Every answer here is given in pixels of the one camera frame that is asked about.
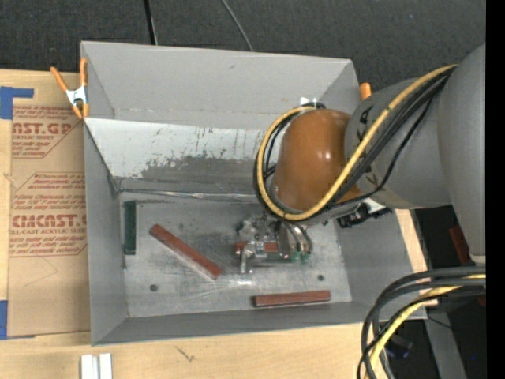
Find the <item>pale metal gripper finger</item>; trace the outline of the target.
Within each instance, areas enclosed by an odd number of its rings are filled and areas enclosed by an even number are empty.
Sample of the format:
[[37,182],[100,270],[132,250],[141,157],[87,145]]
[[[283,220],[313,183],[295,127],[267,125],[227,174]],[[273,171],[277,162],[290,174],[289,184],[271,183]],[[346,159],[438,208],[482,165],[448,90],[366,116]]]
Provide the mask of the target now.
[[266,259],[265,243],[263,241],[246,242],[240,250],[239,270],[241,274],[250,273],[250,266]]
[[235,231],[240,237],[254,237],[259,234],[261,225],[261,218],[259,216],[250,216],[241,220]]

